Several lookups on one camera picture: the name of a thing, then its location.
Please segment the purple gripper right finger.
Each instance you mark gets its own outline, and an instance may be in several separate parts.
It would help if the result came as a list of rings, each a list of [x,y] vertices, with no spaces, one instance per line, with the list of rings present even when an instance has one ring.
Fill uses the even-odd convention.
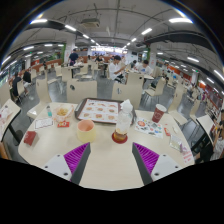
[[[167,154],[159,155],[138,143],[132,145],[132,153],[135,157],[144,185],[182,169],[182,167]]]

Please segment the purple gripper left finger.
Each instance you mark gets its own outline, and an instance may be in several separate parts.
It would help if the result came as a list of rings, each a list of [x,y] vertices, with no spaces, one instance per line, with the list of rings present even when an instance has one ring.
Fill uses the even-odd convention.
[[[65,155],[56,154],[42,169],[74,184],[79,184],[90,152],[90,143],[85,143]]]

